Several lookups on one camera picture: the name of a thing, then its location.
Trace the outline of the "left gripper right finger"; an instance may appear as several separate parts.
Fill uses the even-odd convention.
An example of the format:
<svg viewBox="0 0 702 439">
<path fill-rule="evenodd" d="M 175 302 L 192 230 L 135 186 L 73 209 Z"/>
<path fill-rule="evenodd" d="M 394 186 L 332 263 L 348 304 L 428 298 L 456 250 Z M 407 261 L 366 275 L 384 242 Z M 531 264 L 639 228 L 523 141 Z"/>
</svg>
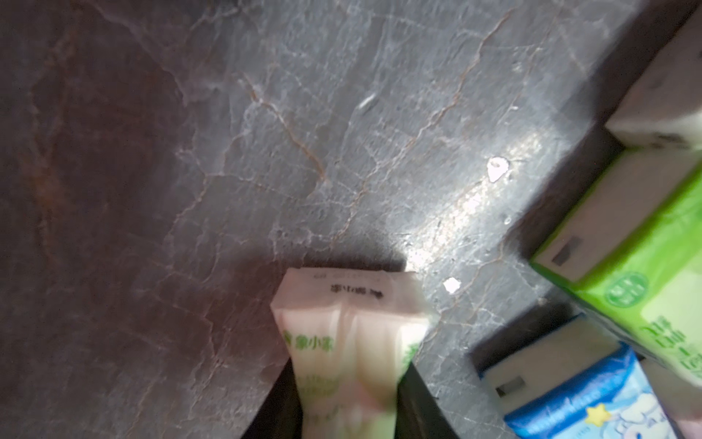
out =
<svg viewBox="0 0 702 439">
<path fill-rule="evenodd" d="M 396 438 L 458 438 L 413 363 L 400 381 L 398 391 Z"/>
</svg>

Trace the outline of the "blue tissue pack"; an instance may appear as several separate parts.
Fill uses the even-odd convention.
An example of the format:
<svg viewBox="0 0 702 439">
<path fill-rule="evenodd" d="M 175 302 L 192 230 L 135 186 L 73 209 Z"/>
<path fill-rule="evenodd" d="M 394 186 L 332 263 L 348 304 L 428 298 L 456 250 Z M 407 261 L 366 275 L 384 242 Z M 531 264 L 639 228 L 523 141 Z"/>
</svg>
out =
<svg viewBox="0 0 702 439">
<path fill-rule="evenodd" d="M 674 438 L 634 350 L 577 315 L 481 372 L 519 438 Z"/>
</svg>

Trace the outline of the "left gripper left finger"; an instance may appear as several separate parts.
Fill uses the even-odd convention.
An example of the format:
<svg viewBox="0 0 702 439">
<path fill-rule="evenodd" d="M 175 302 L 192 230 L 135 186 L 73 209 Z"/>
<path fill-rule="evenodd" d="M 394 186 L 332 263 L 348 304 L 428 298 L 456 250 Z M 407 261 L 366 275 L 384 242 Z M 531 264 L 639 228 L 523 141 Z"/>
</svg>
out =
<svg viewBox="0 0 702 439">
<path fill-rule="evenodd" d="M 288 360 L 242 439 L 300 439 L 303 410 Z"/>
</svg>

